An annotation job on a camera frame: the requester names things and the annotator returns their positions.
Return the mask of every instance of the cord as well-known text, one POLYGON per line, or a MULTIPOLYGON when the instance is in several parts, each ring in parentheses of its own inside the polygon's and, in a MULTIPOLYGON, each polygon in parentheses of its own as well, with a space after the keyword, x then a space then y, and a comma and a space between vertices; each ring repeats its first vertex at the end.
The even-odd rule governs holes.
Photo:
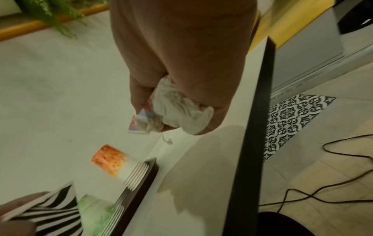
MULTIPOLYGON (((343 155, 343 156, 350 156, 350 157, 362 157, 362 158, 369 158, 372 160, 373 162, 373 157, 371 156, 365 156, 365 155, 355 155, 355 154, 347 154, 347 153, 340 153, 340 152, 333 152, 333 151, 330 151, 328 149, 326 149, 325 147, 329 144, 333 144, 333 143, 338 143, 338 142, 342 142, 342 141, 346 141, 346 140, 351 140, 351 139, 355 139, 355 138, 362 138, 362 137, 368 137, 368 136, 373 136, 373 134, 370 134, 370 135, 360 135, 360 136, 356 136, 356 137, 352 137, 352 138, 345 138, 345 139, 340 139, 340 140, 336 140, 336 141, 332 141, 332 142, 329 142, 329 143, 326 143, 322 146, 323 150, 326 151, 326 152, 329 152, 329 153, 333 153, 333 154, 338 154, 338 155, 343 155)), ((318 190, 316 190, 315 192, 313 192, 312 194, 308 194, 308 193, 305 193, 301 190, 298 190, 298 189, 288 189, 286 190, 286 193, 285 193, 285 196, 284 196, 284 200, 281 201, 281 202, 276 202, 276 203, 267 203, 267 204, 261 204, 259 206, 271 206, 271 205, 278 205, 278 204, 281 204, 280 208, 277 210, 277 213, 280 213, 282 207, 284 206, 285 203, 293 203, 293 202, 298 202, 298 201, 303 201, 303 200, 306 200, 306 199, 309 199, 309 198, 313 198, 313 199, 316 199, 318 201, 321 201, 323 203, 330 203, 330 204, 345 204, 345 203, 373 203, 373 199, 368 199, 368 200, 348 200, 348 201, 325 201, 325 200, 322 200, 320 198, 317 198, 315 197, 315 195, 320 192, 321 190, 323 189, 326 189, 326 188, 330 188, 330 187, 335 187, 335 186, 340 186, 340 185, 344 185, 344 184, 348 184, 348 183, 351 183, 351 182, 354 182, 358 179, 361 179, 362 177, 366 176, 367 174, 373 172, 373 169, 371 170, 368 170, 362 174, 360 174, 359 176, 355 177, 355 178, 352 178, 348 181, 344 181, 344 182, 340 182, 340 183, 337 183, 337 184, 331 184, 331 185, 327 185, 327 186, 323 186, 321 188, 319 188, 318 190), (288 196, 288 193, 289 191, 296 191, 296 192, 300 192, 304 195, 306 195, 307 197, 304 197, 304 198, 300 198, 300 199, 295 199, 295 200, 289 200, 287 201, 286 198, 288 196)))

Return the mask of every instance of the wooden trim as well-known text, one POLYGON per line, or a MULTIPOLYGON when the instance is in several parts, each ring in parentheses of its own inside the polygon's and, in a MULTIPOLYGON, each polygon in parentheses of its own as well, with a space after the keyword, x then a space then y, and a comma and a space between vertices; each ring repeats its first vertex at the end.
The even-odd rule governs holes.
MULTIPOLYGON (((82 13, 84 16, 89 16, 89 15, 96 14, 96 13, 99 13, 105 10, 108 10, 108 7, 105 5, 99 4, 99 5, 90 7, 90 8, 81 9, 80 13, 82 13)), ((61 16, 59 20, 61 22, 68 22, 68 21, 71 21, 72 18, 68 16, 61 16)), ((49 25, 39 20, 35 20, 35 21, 25 23, 25 24, 11 26, 6 29, 0 30, 0 42, 7 40, 7 39, 19 37, 19 36, 22 36, 28 33, 32 33, 35 31, 43 30, 49 27, 50 27, 49 25)))

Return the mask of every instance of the planter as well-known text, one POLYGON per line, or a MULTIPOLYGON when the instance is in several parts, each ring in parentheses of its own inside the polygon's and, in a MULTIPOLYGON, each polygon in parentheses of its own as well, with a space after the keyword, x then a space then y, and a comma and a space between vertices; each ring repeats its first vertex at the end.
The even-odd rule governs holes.
POLYGON ((14 0, 0 0, 0 17, 21 12, 21 9, 14 0))

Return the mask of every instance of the floor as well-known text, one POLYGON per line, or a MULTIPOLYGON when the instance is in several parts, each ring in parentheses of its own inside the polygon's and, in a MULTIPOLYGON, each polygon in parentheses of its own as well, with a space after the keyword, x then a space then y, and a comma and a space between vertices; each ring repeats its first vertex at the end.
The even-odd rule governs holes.
MULTIPOLYGON (((307 193, 351 179, 373 169, 370 160, 326 153, 324 143, 373 134, 373 63, 360 67, 303 94, 336 99, 264 162, 261 203, 282 201, 285 191, 296 188, 307 193)), ((373 138, 338 143, 329 149, 373 156, 373 138)), ((290 192, 288 200, 304 195, 290 192)), ((328 201, 373 199, 373 175, 352 184, 321 191, 328 201)), ((277 211, 267 206, 260 211, 277 211)), ((369 235, 373 231, 373 204, 330 205, 314 199, 286 204, 281 213, 311 230, 316 236, 369 235)))

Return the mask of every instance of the gray panel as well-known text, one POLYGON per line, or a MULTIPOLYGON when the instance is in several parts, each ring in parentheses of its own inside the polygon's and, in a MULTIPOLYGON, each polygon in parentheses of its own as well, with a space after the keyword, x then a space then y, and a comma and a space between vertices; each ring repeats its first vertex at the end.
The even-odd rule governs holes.
POLYGON ((277 49, 272 90, 343 56, 333 9, 327 10, 277 49))

